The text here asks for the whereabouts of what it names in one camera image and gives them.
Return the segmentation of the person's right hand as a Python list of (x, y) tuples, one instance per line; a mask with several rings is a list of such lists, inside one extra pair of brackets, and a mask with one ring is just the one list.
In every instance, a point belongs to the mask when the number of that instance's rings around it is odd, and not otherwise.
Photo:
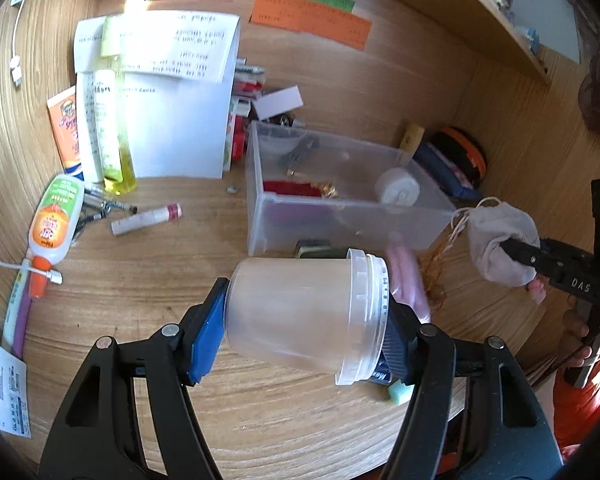
[(568, 370), (592, 361), (593, 348), (583, 344), (590, 326), (578, 313), (577, 305), (578, 298), (565, 292), (549, 292), (543, 299), (546, 312), (522, 348), (531, 364), (551, 360), (560, 370)]

